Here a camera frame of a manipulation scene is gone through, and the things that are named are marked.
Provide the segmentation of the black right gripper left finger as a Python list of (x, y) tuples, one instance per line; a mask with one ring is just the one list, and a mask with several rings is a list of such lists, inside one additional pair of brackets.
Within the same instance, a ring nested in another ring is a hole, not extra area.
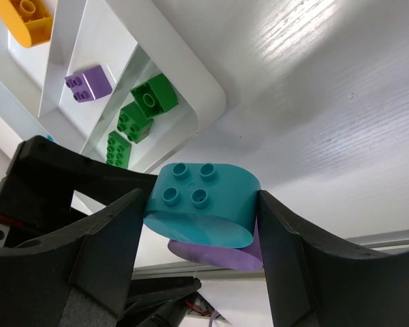
[(115, 326), (144, 207), (135, 189), (55, 232), (0, 248), (0, 326)]

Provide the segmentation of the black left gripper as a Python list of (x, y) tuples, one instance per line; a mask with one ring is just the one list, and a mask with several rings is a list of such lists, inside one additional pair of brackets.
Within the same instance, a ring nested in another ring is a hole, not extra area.
[[(156, 177), (116, 168), (41, 136), (21, 142), (0, 182), (0, 248), (15, 248), (91, 216), (140, 189), (145, 205)], [(178, 326), (194, 277), (133, 279), (115, 326)]]

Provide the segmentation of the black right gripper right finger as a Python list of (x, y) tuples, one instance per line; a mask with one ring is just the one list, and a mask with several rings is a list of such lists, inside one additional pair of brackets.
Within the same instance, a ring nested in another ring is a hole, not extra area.
[(264, 190), (257, 217), (275, 326), (409, 326), (409, 251), (344, 240)]

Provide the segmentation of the purple oval lego brick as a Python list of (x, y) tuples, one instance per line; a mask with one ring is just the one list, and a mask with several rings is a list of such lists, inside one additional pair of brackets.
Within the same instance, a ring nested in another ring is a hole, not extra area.
[(176, 256), (196, 264), (244, 271), (257, 271), (263, 267), (257, 221), (254, 240), (248, 247), (232, 249), (169, 240), (168, 249)]

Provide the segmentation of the green long lego brick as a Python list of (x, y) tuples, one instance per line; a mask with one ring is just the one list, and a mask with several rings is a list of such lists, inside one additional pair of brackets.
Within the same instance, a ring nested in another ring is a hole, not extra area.
[(108, 135), (106, 147), (106, 163), (118, 168), (128, 169), (132, 144), (116, 131)]

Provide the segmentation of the purple square lego brick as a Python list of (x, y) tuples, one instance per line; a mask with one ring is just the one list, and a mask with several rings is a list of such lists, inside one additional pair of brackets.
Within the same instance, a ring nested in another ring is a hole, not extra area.
[(101, 65), (66, 76), (65, 85), (78, 103), (91, 102), (112, 93), (112, 86)]

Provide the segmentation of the teal oval lego brick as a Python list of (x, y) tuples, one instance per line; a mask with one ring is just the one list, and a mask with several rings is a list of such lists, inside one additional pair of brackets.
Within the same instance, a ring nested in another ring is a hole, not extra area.
[(144, 223), (170, 240), (244, 248), (253, 243), (259, 180), (222, 163), (170, 163), (156, 179)]

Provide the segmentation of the green rounded lego brick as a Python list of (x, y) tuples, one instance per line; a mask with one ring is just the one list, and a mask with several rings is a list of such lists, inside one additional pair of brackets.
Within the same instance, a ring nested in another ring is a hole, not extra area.
[(130, 90), (147, 119), (167, 113), (179, 104), (175, 89), (164, 74), (158, 74)]

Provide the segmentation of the yellow oval lego brick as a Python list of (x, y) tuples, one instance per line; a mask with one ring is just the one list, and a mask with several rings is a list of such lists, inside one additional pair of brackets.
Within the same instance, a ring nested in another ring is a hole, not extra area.
[(50, 41), (53, 16), (41, 0), (0, 0), (0, 19), (23, 47)]

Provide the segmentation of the white compartment tray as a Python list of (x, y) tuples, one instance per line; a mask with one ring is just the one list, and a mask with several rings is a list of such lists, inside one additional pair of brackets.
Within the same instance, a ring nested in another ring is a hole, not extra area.
[(43, 136), (103, 161), (115, 131), (149, 172), (226, 109), (152, 1), (0, 1), (0, 149)]

